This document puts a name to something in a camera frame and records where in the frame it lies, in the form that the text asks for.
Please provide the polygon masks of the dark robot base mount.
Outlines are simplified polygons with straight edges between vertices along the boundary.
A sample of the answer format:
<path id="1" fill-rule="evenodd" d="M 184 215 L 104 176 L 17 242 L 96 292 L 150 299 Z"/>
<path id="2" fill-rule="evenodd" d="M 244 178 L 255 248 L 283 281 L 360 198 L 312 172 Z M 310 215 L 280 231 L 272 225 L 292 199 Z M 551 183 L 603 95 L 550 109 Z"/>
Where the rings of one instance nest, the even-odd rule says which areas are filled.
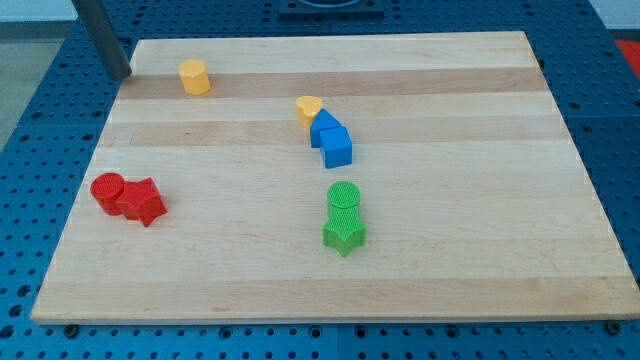
<path id="1" fill-rule="evenodd" d="M 384 14 L 385 0 L 276 0 L 280 18 L 322 17 Z"/>

